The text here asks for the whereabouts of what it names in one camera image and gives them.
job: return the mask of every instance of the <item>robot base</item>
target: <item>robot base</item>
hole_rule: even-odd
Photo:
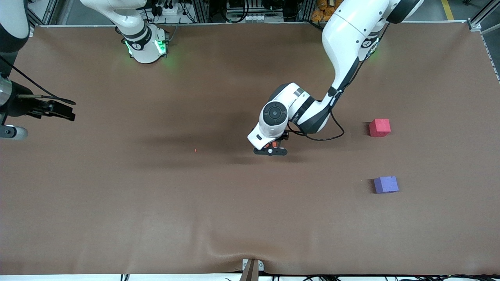
[[[152,35],[151,40],[144,45],[144,49],[136,50],[126,44],[130,57],[141,64],[151,64],[161,57],[167,57],[169,47],[170,34],[168,32],[154,24],[147,26],[151,29]]]

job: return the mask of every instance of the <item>cable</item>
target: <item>cable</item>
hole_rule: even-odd
[[[333,114],[333,112],[331,110],[330,110],[330,116],[333,119],[333,121],[335,122],[335,124],[338,126],[338,128],[342,131],[342,133],[340,133],[339,135],[332,136],[332,137],[327,137],[327,138],[313,138],[313,137],[308,136],[308,134],[306,134],[302,130],[300,130],[300,127],[299,127],[300,131],[293,130],[290,127],[290,122],[288,122],[288,124],[286,124],[286,126],[288,127],[288,129],[290,130],[290,132],[294,133],[295,135],[298,135],[298,136],[301,136],[301,137],[306,137],[306,138],[308,138],[308,139],[310,139],[312,141],[316,141],[316,142],[331,141],[331,140],[335,140],[335,139],[338,139],[338,138],[342,137],[346,133],[346,131],[340,125],[340,123],[337,121],[337,119],[335,118],[335,116],[334,116],[334,114]]]
[[[306,23],[310,23],[313,27],[315,27],[315,28],[317,28],[317,29],[319,29],[319,30],[321,30],[321,31],[323,30],[323,27],[321,27],[321,25],[320,25],[320,22],[319,22],[319,21],[318,21],[318,24],[316,24],[316,23],[314,23],[313,21],[308,20],[308,19],[303,19],[302,21],[303,21],[303,22],[306,22]]]
[[[144,14],[146,14],[147,23],[148,24],[152,23],[150,16],[148,15],[148,12],[146,11],[146,7],[143,7],[142,10],[144,11]]]
[[[387,29],[389,28],[389,26],[391,25],[391,23],[389,22],[386,26],[385,26],[385,29],[383,30],[382,32],[382,35],[380,36],[380,39],[379,40],[382,40],[382,38],[384,37],[384,34],[386,34],[386,31]]]
[[[57,95],[49,92],[48,90],[46,90],[44,87],[40,86],[37,82],[33,81],[33,79],[29,78],[26,74],[24,74],[21,70],[19,70],[17,67],[15,67],[14,65],[12,65],[10,62],[8,62],[3,56],[0,55],[0,59],[6,64],[8,65],[9,67],[11,67],[13,70],[15,70],[17,73],[21,74],[21,76],[23,76],[24,78],[26,78],[28,81],[30,81],[31,83],[33,83],[33,85],[37,86],[40,90],[44,91],[45,93],[49,94],[49,96],[53,97],[55,100],[60,100],[68,105],[72,105],[72,106],[75,106],[77,103],[70,100],[70,99],[66,99],[66,98],[61,98],[61,97],[58,97]]]
[[[313,278],[318,278],[320,281],[340,281],[338,276],[335,275],[310,275],[306,276],[306,278],[302,281],[314,281]]]
[[[191,13],[190,13],[190,11],[189,11],[189,9],[188,9],[187,5],[186,5],[186,2],[185,2],[184,0],[180,0],[180,2],[179,2],[179,3],[180,3],[180,5],[182,6],[182,9],[184,10],[184,12],[186,12],[186,16],[187,16],[187,18],[188,18],[189,20],[191,20],[191,22],[192,22],[193,24],[195,24],[195,23],[196,23],[196,21],[194,20],[193,16],[191,15]]]
[[[245,4],[243,4],[243,14],[241,15],[241,18],[238,19],[237,21],[233,21],[232,19],[228,19],[224,13],[223,13],[223,6],[221,5],[221,9],[220,9],[220,15],[222,16],[222,18],[227,22],[227,23],[231,23],[231,24],[237,24],[237,23],[240,23],[242,22],[244,19],[247,18],[247,16],[249,15],[249,12],[250,12],[250,3],[249,3],[249,0],[245,0],[246,3],[246,12],[245,12]]]
[[[179,27],[180,23],[181,23],[181,17],[179,17],[179,22],[177,23],[177,25],[175,26],[175,29],[173,30],[172,37],[168,38],[169,43],[172,42],[172,40],[174,40],[174,36],[176,35],[177,28]]]
[[[58,100],[64,103],[70,103],[71,100],[62,97],[54,97],[49,95],[41,95],[41,94],[18,94],[17,97],[19,99],[48,99],[48,100]]]
[[[437,277],[439,280],[446,280],[446,279],[449,279],[449,278],[468,278],[468,279],[475,279],[475,280],[479,280],[479,281],[487,281],[487,279],[483,278],[483,277],[479,277],[479,276],[472,276],[472,275],[465,275],[465,274],[455,274],[455,275],[448,275],[446,277]],[[427,276],[426,279],[429,279],[429,280],[432,280],[432,281],[437,281],[436,279],[434,279],[432,276]],[[399,281],[415,281],[415,280],[412,280],[412,279],[400,279]]]

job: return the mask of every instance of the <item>white robot link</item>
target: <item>white robot link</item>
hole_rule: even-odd
[[[0,61],[19,71],[1,54],[19,51],[28,41],[30,27],[27,16],[27,0],[0,1]],[[28,131],[20,126],[5,124],[7,117],[27,115],[35,118],[59,117],[69,121],[75,120],[75,114],[70,106],[74,101],[59,98],[40,87],[46,95],[33,94],[27,87],[9,79],[6,73],[0,73],[0,139],[23,140]]]
[[[322,100],[316,100],[295,83],[280,85],[260,112],[258,124],[248,135],[256,154],[286,155],[278,147],[288,138],[289,122],[301,135],[319,132],[332,108],[356,76],[362,61],[375,51],[387,23],[398,24],[411,16],[424,0],[344,0],[327,22],[322,43],[335,69],[335,78]]]
[[[146,24],[136,10],[144,7],[147,0],[80,1],[116,25],[125,38],[128,52],[139,63],[153,63],[167,53],[169,33],[154,24]]]

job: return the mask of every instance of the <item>black cable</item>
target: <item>black cable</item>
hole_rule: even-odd
[[[436,281],[436,279],[434,279],[431,276],[429,276],[427,278],[429,278],[430,280]],[[485,279],[485,278],[482,278],[482,277],[479,277],[479,276],[466,275],[466,274],[448,275],[448,276],[443,277],[443,278],[441,278],[441,277],[438,276],[437,278],[439,280],[446,280],[446,279],[449,279],[449,278],[468,278],[468,279],[475,279],[475,280],[479,280],[479,281],[487,281],[487,279]],[[411,279],[401,279],[399,281],[412,281],[412,280]]]
[[[180,5],[182,6],[182,9],[184,10],[184,12],[186,12],[186,16],[187,18],[193,23],[195,24],[196,21],[194,20],[193,16],[191,15],[188,7],[186,6],[186,2],[184,0],[180,0]]]
[[[302,20],[303,22],[306,22],[306,23],[310,23],[313,27],[319,29],[319,30],[323,30],[323,27],[321,27],[321,25],[319,24],[320,22],[318,21],[318,24],[314,23],[313,21],[311,20],[308,20],[308,19],[303,19]]]
[[[21,76],[23,76],[24,78],[26,78],[28,81],[30,81],[31,83],[33,83],[33,85],[37,86],[40,90],[44,91],[45,93],[49,94],[49,96],[53,97],[55,100],[60,100],[64,103],[67,103],[69,105],[72,105],[72,106],[75,106],[77,103],[70,100],[70,99],[66,99],[66,98],[61,98],[61,97],[58,97],[57,95],[49,92],[48,90],[46,90],[44,87],[40,86],[37,82],[33,81],[33,79],[29,78],[26,74],[24,74],[21,70],[19,70],[17,67],[15,67],[14,65],[12,65],[10,62],[8,62],[3,56],[0,55],[0,59],[6,64],[8,65],[9,67],[11,67],[13,70],[15,70],[17,73],[21,74]]]
[[[181,17],[179,17],[179,22],[177,23],[177,25],[175,26],[175,29],[173,30],[172,37],[168,38],[168,43],[170,43],[170,42],[172,42],[172,40],[174,40],[174,36],[176,35],[177,28],[179,27],[180,23],[181,23]]]
[[[148,24],[152,23],[150,16],[148,15],[148,12],[146,11],[146,7],[143,7],[142,10],[144,11],[144,14],[146,14],[147,23]]]
[[[354,75],[352,76],[352,78],[349,80],[349,83],[347,83],[342,89],[340,89],[342,92],[344,92],[344,90],[354,81],[354,78],[356,78],[356,76],[358,75],[358,72],[360,72],[360,69],[361,67],[363,66],[363,64],[367,61],[367,58],[369,57],[369,55],[366,55],[366,57],[363,59],[363,61],[359,64],[359,66],[357,67],[356,69],[356,72],[354,72]]]
[[[316,141],[316,142],[331,141],[331,140],[335,140],[335,139],[338,139],[338,138],[342,137],[346,133],[346,131],[340,125],[340,123],[337,121],[337,119],[335,118],[335,116],[334,116],[334,114],[333,114],[333,112],[331,110],[330,110],[330,116],[333,119],[333,121],[335,122],[335,124],[338,126],[338,128],[342,131],[342,133],[340,133],[339,135],[332,136],[332,137],[327,137],[327,138],[313,138],[313,137],[308,136],[308,134],[306,134],[302,130],[300,130],[300,128],[299,128],[300,131],[296,131],[296,130],[292,129],[290,127],[290,122],[288,122],[288,124],[286,124],[286,126],[288,127],[289,131],[292,132],[292,133],[294,133],[295,135],[298,135],[298,136],[301,136],[301,137],[306,137],[306,138],[308,138],[308,139],[310,139],[312,141]]]
[[[385,26],[385,29],[383,30],[382,35],[380,36],[380,39],[379,39],[379,40],[382,40],[382,37],[384,37],[384,34],[386,34],[386,31],[387,31],[387,29],[389,28],[389,25],[391,25],[391,23],[390,23],[390,22],[389,22],[389,23]]]
[[[227,11],[227,8],[225,8],[224,6],[221,5],[221,9],[220,9],[220,15],[222,16],[222,18],[227,22],[227,23],[232,23],[232,24],[237,24],[237,23],[240,23],[242,22],[244,19],[247,18],[247,16],[249,15],[249,12],[250,12],[250,3],[249,3],[249,0],[245,0],[244,4],[243,4],[243,14],[241,14],[241,18],[238,19],[237,21],[232,21],[231,19],[228,19],[225,15],[224,15],[224,12],[223,10],[225,9]]]

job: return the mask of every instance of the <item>green led light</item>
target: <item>green led light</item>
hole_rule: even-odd
[[[154,44],[156,45],[156,48],[158,49],[158,52],[160,54],[164,54],[165,53],[165,43],[163,42],[158,42],[158,41],[154,41]]]
[[[132,56],[132,50],[130,50],[130,46],[129,46],[129,43],[127,43],[127,41],[125,41],[125,45],[128,49],[128,53]]]

